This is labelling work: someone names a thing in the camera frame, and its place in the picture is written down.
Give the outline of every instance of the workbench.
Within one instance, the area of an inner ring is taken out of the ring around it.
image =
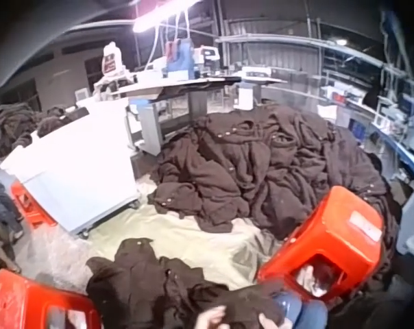
[[[383,132],[379,127],[371,124],[373,131],[377,132],[382,145],[379,156],[382,161],[382,175],[390,180],[398,171],[398,161],[403,162],[414,175],[414,154],[399,143],[394,137]],[[414,235],[414,191],[402,209],[402,221],[396,248],[401,254],[408,249],[406,241]]]
[[[158,113],[155,104],[159,101],[188,97],[188,122],[194,122],[199,117],[207,115],[208,92],[240,82],[240,77],[210,77],[196,80],[175,81],[160,79],[154,82],[133,84],[120,88],[113,94],[120,94],[128,98],[129,106],[135,106],[138,120],[141,124],[143,139],[137,143],[132,140],[130,129],[129,109],[126,112],[126,129],[130,137],[130,147],[139,149],[153,156],[161,152],[163,137],[158,122]]]

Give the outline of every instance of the human hand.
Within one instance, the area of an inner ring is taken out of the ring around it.
[[[227,324],[221,324],[226,315],[226,307],[218,306],[198,315],[195,329],[230,329]]]
[[[276,323],[273,320],[267,319],[265,314],[259,314],[259,322],[263,329],[292,329],[293,324],[291,320],[284,318],[283,324],[280,327],[277,327]]]

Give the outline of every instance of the window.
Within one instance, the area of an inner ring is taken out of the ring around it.
[[[90,92],[93,92],[95,89],[94,84],[104,76],[102,73],[102,56],[86,60],[85,71],[88,87],[90,88]]]
[[[35,79],[29,80],[2,94],[2,104],[27,103],[32,110],[41,111],[40,97],[36,90]]]

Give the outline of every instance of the white cart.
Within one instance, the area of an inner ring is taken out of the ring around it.
[[[114,211],[140,205],[124,115],[91,111],[14,150],[2,166],[66,231],[87,237]]]

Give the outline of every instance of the blue jeans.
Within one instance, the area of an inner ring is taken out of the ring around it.
[[[0,221],[17,233],[23,230],[23,226],[18,222],[20,217],[21,213],[0,183]]]
[[[328,309],[320,300],[309,303],[302,302],[294,293],[282,293],[274,300],[285,310],[285,317],[289,319],[294,329],[324,329],[328,321]]]

